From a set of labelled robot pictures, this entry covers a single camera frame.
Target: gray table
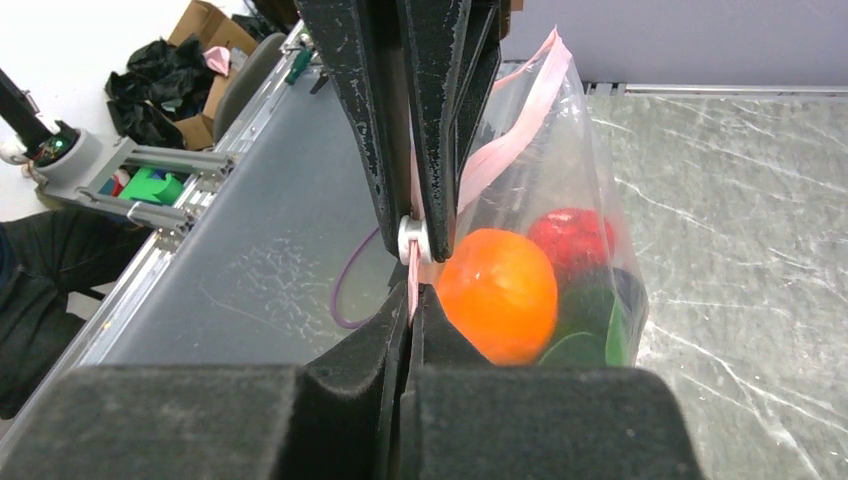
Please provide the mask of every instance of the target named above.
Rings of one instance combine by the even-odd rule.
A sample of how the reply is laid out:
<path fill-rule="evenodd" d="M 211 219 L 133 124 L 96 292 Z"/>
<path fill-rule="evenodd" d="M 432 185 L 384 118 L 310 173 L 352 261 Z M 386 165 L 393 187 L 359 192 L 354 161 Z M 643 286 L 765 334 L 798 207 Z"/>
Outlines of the gray table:
<path fill-rule="evenodd" d="M 303 363 L 343 337 L 331 283 L 374 215 L 337 100 L 309 86 L 274 90 L 280 107 L 229 140 L 253 143 L 198 227 L 131 268 L 68 367 Z M 676 392 L 705 471 L 848 478 L 848 105 L 590 104 L 650 291 L 638 363 Z M 357 265 L 351 317 L 394 261 L 377 241 Z"/>

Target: cardboard box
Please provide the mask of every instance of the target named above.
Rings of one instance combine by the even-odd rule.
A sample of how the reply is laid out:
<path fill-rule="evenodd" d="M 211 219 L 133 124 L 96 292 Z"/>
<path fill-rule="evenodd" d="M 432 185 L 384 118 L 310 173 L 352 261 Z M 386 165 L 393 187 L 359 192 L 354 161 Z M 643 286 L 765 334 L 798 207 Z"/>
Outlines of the cardboard box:
<path fill-rule="evenodd" d="M 224 12 L 211 3 L 200 0 L 194 0 L 189 4 L 171 36 L 168 37 L 168 42 L 179 45 L 192 34 L 197 35 L 204 48 L 226 47 L 230 49 L 233 57 L 250 55 L 258 46 L 256 40 L 230 20 Z M 215 112 L 218 110 L 221 97 L 224 96 L 224 92 L 227 91 L 227 87 L 236 74 L 238 71 L 230 68 L 229 76 L 217 75 L 209 90 L 203 112 L 174 122 L 185 137 L 186 149 L 203 150 L 215 143 L 213 137 Z"/>

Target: person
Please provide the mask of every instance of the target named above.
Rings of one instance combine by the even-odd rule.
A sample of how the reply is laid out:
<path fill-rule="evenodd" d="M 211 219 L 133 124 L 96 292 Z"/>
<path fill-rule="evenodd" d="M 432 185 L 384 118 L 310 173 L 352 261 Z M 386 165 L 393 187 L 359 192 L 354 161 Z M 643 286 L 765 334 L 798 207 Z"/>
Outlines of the person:
<path fill-rule="evenodd" d="M 115 281 L 149 230 L 63 209 L 0 223 L 0 419 L 10 419 L 84 320 L 68 294 Z"/>

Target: orange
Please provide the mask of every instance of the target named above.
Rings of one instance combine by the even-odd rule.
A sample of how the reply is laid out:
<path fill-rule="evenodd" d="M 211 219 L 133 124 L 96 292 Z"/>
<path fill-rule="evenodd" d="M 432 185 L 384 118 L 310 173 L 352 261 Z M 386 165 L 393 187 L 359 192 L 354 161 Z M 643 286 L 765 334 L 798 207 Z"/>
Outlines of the orange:
<path fill-rule="evenodd" d="M 436 292 L 448 320 L 490 362 L 533 362 L 556 327 L 557 283 L 545 252 L 505 230 L 465 237 Z"/>

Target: black pole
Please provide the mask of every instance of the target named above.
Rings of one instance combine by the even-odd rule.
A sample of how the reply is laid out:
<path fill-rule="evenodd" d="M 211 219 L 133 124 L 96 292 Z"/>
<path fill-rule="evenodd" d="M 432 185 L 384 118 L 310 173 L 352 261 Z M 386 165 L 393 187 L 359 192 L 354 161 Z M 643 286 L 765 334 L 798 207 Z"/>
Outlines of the black pole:
<path fill-rule="evenodd" d="M 0 69 L 0 116 L 17 132 L 30 153 L 47 141 L 52 134 L 35 116 L 35 109 L 26 95 Z"/>

